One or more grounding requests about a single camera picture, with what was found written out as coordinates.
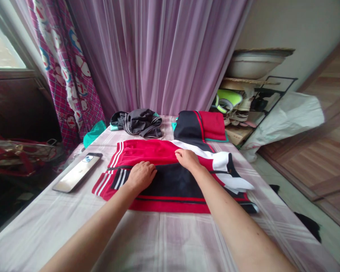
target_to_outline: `black jacket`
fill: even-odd
[[[145,139],[159,138],[162,136],[160,125],[161,117],[150,109],[138,109],[126,113],[116,112],[110,121],[111,130],[125,130],[128,134],[139,134]]]

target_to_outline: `window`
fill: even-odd
[[[26,68],[8,38],[0,30],[0,68]]]

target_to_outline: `smartphone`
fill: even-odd
[[[52,189],[54,191],[70,193],[87,178],[90,171],[101,158],[101,153],[88,153],[87,156],[56,183]]]

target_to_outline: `plastic bag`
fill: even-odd
[[[315,128],[324,121],[320,102],[315,96],[288,93],[248,138],[240,152],[247,161],[254,162],[261,146]]]

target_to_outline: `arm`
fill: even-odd
[[[121,218],[140,192],[152,182],[157,170],[149,162],[136,164],[126,183],[65,245],[41,272],[90,271],[103,252]]]
[[[267,234],[222,188],[190,150],[175,151],[196,179],[240,271],[296,271]]]

